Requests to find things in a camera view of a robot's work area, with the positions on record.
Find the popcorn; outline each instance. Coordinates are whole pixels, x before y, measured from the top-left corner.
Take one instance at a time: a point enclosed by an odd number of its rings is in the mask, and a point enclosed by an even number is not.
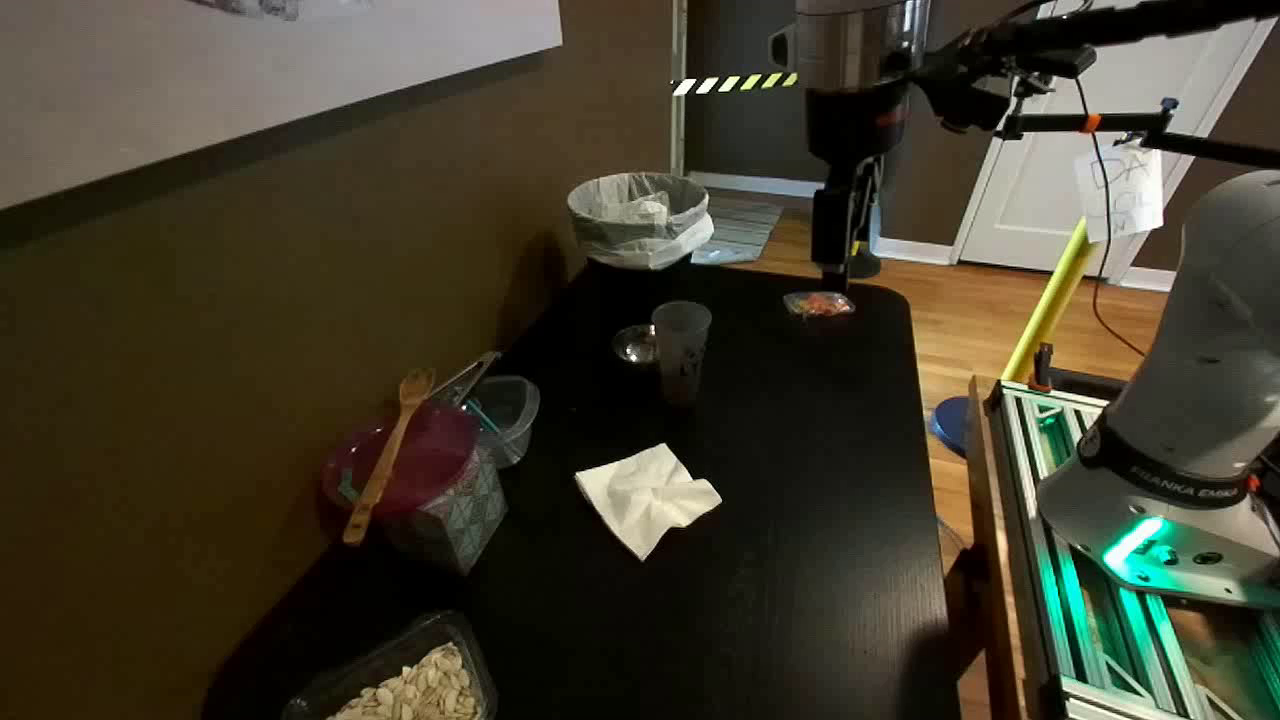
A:
[[[330,720],[480,720],[475,693],[463,651],[440,642],[380,688],[363,688]]]

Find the whiteboard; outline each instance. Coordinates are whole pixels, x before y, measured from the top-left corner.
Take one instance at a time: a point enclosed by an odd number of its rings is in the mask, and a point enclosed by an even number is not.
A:
[[[561,0],[296,5],[0,0],[0,209],[564,42]]]

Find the white robot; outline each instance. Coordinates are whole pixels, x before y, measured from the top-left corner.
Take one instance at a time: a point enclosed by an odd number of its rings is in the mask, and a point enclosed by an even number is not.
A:
[[[809,145],[826,163],[810,200],[810,259],[847,278],[847,234],[875,192],[895,106],[921,83],[944,122],[1019,135],[1019,95],[1093,65],[1094,42],[1206,30],[1280,17],[1271,0],[1162,0],[1074,17],[1012,17],[944,48],[926,0],[797,0],[791,65],[809,90]],[[1277,163],[1183,141],[1166,116],[1148,146]],[[1251,466],[1280,437],[1280,171],[1215,189],[1187,221],[1187,246],[1150,354],[1044,485],[1040,512],[1119,584],[1215,604],[1280,606],[1280,532]]]

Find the yellow and black tape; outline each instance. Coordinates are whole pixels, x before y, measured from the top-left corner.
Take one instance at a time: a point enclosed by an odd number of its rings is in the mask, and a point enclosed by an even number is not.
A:
[[[799,70],[684,74],[672,95],[746,95],[797,86]]]

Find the white panel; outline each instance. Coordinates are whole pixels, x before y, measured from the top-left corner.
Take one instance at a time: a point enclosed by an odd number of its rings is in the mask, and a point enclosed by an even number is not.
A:
[[[300,5],[3,0],[0,209],[564,41],[561,0]]]
[[[1156,113],[1174,95],[1170,133],[1206,135],[1271,25],[1230,25],[1220,30],[1142,41],[1104,48],[1083,74],[1093,113]],[[1026,113],[1079,113],[1073,83],[1026,102]],[[1074,160],[1087,156],[1087,135],[1022,135],[991,145],[958,229],[958,259],[1050,268],[1073,223],[1083,214],[1074,189]],[[1191,167],[1187,156],[1162,156],[1162,197],[1170,197]],[[1113,246],[1108,277],[1124,277],[1142,234],[1124,234]]]

